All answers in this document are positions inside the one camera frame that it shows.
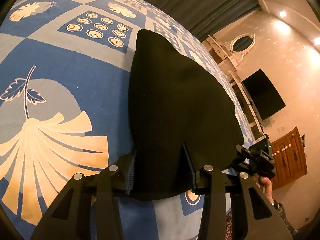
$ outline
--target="leaf print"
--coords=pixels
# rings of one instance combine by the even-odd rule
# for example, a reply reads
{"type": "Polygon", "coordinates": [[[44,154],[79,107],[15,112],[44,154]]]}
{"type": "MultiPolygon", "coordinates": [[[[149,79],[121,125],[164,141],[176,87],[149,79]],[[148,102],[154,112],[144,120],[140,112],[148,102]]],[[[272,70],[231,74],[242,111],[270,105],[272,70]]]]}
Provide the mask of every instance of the leaf print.
{"type": "Polygon", "coordinates": [[[163,19],[156,17],[156,19],[161,22],[164,26],[166,26],[168,29],[171,29],[169,23],[165,22],[163,19]]]}
{"type": "Polygon", "coordinates": [[[75,173],[90,176],[99,171],[84,167],[102,170],[108,166],[106,136],[74,135],[92,131],[86,112],[83,111],[76,118],[61,123],[63,120],[61,113],[45,121],[27,119],[16,136],[0,144],[0,156],[8,156],[0,164],[0,180],[13,166],[2,201],[17,214],[22,183],[21,218],[33,225],[37,225],[42,217],[37,184],[46,206],[49,207],[75,173]]]}
{"type": "Polygon", "coordinates": [[[9,85],[9,87],[4,91],[4,93],[0,96],[0,99],[4,100],[5,102],[14,100],[16,97],[20,96],[25,84],[25,78],[16,78],[14,82],[12,82],[9,85]]]}
{"type": "Polygon", "coordinates": [[[26,4],[10,15],[10,21],[18,22],[22,18],[29,17],[30,15],[42,13],[56,4],[56,2],[34,2],[26,4]]]}
{"type": "Polygon", "coordinates": [[[45,99],[40,95],[40,93],[35,91],[33,88],[27,90],[27,99],[33,105],[45,102],[45,99]]]}
{"type": "Polygon", "coordinates": [[[118,4],[108,3],[108,8],[111,11],[114,11],[115,13],[119,13],[119,14],[121,13],[123,16],[126,16],[126,17],[130,17],[130,18],[136,17],[136,15],[132,11],[118,4]]]}
{"type": "Polygon", "coordinates": [[[202,60],[198,57],[196,53],[194,53],[192,50],[189,50],[190,55],[195,59],[195,62],[197,62],[200,66],[204,66],[202,60]]]}

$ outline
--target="bed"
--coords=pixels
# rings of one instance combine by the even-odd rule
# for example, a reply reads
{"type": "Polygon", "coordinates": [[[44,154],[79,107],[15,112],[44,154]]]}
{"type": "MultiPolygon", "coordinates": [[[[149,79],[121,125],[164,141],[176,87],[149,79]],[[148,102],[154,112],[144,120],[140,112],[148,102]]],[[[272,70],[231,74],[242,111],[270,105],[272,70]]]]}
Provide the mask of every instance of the bed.
{"type": "MultiPolygon", "coordinates": [[[[0,204],[25,239],[73,174],[97,174],[130,152],[128,84],[140,29],[161,34],[219,81],[235,103],[244,147],[253,144],[208,51],[153,5],[17,0],[0,27],[0,204]]],[[[203,200],[191,191],[153,202],[120,199],[124,237],[196,239],[203,200]]]]}

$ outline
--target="brown cabinet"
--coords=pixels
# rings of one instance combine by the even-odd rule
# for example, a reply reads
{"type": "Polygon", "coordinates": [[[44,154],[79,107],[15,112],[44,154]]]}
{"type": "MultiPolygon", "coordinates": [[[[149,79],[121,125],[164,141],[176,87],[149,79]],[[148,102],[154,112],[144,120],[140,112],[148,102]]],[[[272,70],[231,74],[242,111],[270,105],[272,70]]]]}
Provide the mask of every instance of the brown cabinet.
{"type": "Polygon", "coordinates": [[[277,176],[271,180],[273,189],[289,184],[308,173],[306,157],[297,127],[274,141],[271,146],[277,172],[277,176]]]}

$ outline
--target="television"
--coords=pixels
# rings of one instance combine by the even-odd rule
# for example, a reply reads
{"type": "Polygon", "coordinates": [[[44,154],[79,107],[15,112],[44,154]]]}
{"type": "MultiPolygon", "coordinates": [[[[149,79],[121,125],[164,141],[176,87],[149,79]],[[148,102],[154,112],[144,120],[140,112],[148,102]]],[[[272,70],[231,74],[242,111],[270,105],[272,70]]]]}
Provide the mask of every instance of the television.
{"type": "Polygon", "coordinates": [[[278,91],[261,69],[243,80],[242,84],[253,100],[262,120],[285,107],[278,91]]]}

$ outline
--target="person's arm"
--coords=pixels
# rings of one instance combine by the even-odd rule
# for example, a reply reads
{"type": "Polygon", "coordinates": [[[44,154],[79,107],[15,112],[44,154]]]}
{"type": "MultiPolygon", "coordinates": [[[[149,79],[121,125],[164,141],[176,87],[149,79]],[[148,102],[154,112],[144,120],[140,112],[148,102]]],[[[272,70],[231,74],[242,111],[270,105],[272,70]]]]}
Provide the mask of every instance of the person's arm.
{"type": "Polygon", "coordinates": [[[267,199],[270,201],[270,203],[275,207],[277,212],[279,213],[280,217],[282,218],[283,222],[286,224],[288,230],[290,231],[291,235],[294,236],[298,233],[298,230],[295,230],[293,226],[290,224],[290,222],[287,220],[287,215],[285,214],[284,207],[281,203],[278,203],[277,201],[273,200],[272,198],[272,182],[270,179],[266,177],[260,177],[261,183],[265,185],[265,192],[267,199]]]}

